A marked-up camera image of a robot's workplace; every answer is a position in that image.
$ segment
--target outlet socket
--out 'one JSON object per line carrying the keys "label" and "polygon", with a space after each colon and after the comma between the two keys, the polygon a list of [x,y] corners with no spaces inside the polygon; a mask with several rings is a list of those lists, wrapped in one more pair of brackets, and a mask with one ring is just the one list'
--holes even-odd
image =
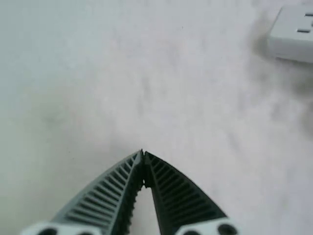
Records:
{"label": "outlet socket", "polygon": [[271,55],[313,63],[313,4],[283,7],[268,36]]}

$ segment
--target white surface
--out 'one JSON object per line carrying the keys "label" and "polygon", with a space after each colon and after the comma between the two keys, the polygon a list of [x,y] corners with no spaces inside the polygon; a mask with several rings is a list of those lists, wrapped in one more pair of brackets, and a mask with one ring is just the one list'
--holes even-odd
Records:
{"label": "white surface", "polygon": [[[1,234],[140,148],[244,233],[310,233],[313,66],[264,54],[287,2],[2,1]],[[158,234],[151,203],[143,191],[132,234]]]}
{"label": "white surface", "polygon": [[313,63],[313,4],[280,10],[268,36],[268,50],[274,57]]}

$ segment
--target power strip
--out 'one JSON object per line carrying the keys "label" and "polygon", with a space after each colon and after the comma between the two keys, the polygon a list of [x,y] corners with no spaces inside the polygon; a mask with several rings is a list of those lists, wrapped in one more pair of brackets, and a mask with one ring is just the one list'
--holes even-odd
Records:
{"label": "power strip", "polygon": [[271,55],[313,63],[313,4],[283,7],[268,36]]}

